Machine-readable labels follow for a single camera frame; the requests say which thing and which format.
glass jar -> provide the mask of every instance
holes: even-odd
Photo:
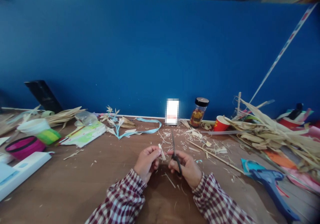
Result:
[[[193,128],[199,128],[207,106],[209,105],[209,100],[203,97],[197,97],[195,104],[196,108],[192,112],[189,125]]]

blue panel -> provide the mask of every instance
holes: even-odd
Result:
[[[250,100],[307,7],[0,0],[4,105],[34,108],[23,82],[43,79],[64,108],[104,112],[110,105],[120,114],[163,117],[166,98],[179,98],[181,117],[189,118],[202,96],[210,99],[205,119],[231,115],[233,96],[242,91]],[[272,91],[263,100],[282,92]]]
[[[269,78],[257,94],[254,103],[275,99],[263,108],[264,113],[278,116],[296,103],[304,110],[315,112],[307,121],[320,119],[320,7],[314,9],[293,39]]]

black jar lid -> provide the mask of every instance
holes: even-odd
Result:
[[[198,106],[207,107],[209,105],[209,100],[203,97],[197,97],[195,103]]]

hand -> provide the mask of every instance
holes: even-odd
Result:
[[[158,169],[161,149],[157,146],[150,146],[144,149],[138,157],[137,163],[133,170],[147,184],[151,174]]]
[[[168,151],[167,154],[173,155],[173,150]],[[177,150],[176,155],[180,161],[182,176],[186,179],[192,190],[196,189],[200,184],[202,171],[198,167],[197,163],[193,160],[192,156]],[[171,170],[171,173],[174,173],[175,171],[179,172],[178,163],[174,160],[171,160],[169,163],[169,169]]]

red paper cup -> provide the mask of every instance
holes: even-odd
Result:
[[[230,120],[229,118],[223,116],[217,116],[213,131],[225,131],[230,126],[229,122],[227,122],[225,119]]]
[[[293,128],[296,128],[298,126],[303,125],[304,122],[298,122],[298,121],[291,120],[288,117],[284,117],[279,121],[279,124],[289,128],[289,129],[293,129]]]

